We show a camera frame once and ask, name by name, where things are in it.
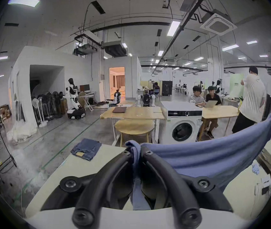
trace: concrete floor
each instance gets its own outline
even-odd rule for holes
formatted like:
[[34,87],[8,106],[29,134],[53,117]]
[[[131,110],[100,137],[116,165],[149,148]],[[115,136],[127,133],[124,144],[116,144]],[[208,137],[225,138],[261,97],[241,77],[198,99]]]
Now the concrete floor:
[[[161,101],[187,101],[188,97],[173,93],[171,96],[161,97]],[[71,120],[67,116],[48,122],[46,127],[39,128],[38,132],[28,140],[18,145],[8,143],[6,134],[2,132],[5,143],[15,158],[17,167],[10,163],[0,174],[0,193],[4,199],[21,216],[25,213],[34,195],[38,192],[48,177],[68,157],[71,149],[83,138],[97,140],[111,145],[114,141],[111,119],[100,120],[99,116],[105,109],[94,109],[86,112],[86,117],[80,120]],[[219,119],[218,128],[214,129],[215,138],[224,136],[229,118]],[[236,117],[231,118],[225,135],[232,134],[232,127]],[[132,138],[139,143],[145,142],[145,137],[124,136],[126,142]],[[202,140],[209,138],[203,135]],[[0,162],[7,159],[8,153],[0,142]]]

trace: wooden chair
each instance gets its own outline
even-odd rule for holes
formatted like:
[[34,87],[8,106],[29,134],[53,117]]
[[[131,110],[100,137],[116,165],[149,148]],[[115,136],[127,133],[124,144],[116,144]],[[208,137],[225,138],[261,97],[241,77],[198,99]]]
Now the wooden chair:
[[119,120],[115,128],[120,134],[120,146],[123,144],[123,133],[129,135],[140,135],[146,133],[149,143],[149,132],[154,128],[154,120]]

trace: washing machine control panel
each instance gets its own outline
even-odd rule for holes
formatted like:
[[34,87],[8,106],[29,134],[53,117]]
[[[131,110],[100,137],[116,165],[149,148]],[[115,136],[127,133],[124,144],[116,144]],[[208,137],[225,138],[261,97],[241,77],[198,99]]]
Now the washing machine control panel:
[[171,116],[171,117],[202,116],[202,110],[195,110],[195,111],[168,111],[168,116]]

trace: ceiling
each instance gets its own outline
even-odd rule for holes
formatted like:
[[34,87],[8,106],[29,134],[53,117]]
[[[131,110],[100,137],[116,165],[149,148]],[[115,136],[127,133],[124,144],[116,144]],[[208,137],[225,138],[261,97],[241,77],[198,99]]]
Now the ceiling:
[[[87,6],[94,0],[40,0],[36,7],[9,5],[0,23],[0,52],[8,51],[10,60],[16,60],[25,45],[52,48],[61,52],[72,53],[75,48],[73,41],[83,25]],[[118,23],[155,21],[171,23],[181,21],[184,12],[179,10],[183,0],[171,0],[171,10],[162,8],[163,0],[97,0],[105,14],[90,5],[85,28],[93,30]],[[239,48],[230,52],[220,52],[217,56],[223,64],[243,62],[271,62],[271,15],[259,0],[205,0],[202,5],[209,10],[217,9],[227,13],[237,29],[224,36],[213,37],[213,33],[200,29],[200,23],[190,20],[180,33],[173,46],[165,55],[174,58],[173,65],[182,66],[193,62],[199,56],[204,57],[189,67],[202,67],[208,62],[207,47],[223,48],[236,44]],[[205,12],[197,10],[202,17]],[[18,27],[4,27],[4,23],[18,23]],[[159,50],[164,50],[172,37],[167,36],[169,26],[141,25],[127,26],[109,30],[101,30],[95,34],[105,42],[122,40],[128,46],[128,52],[137,55],[142,65],[150,65],[151,59],[160,59]],[[258,43],[248,45],[246,42],[257,40]],[[268,54],[268,58],[260,58],[260,54]]]

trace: curtain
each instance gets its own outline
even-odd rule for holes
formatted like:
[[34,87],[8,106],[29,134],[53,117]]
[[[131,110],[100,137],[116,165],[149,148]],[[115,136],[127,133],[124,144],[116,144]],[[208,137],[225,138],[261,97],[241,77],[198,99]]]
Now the curtain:
[[124,75],[117,75],[116,76],[116,84],[117,84],[117,88],[120,88],[121,86],[125,86],[125,76]]

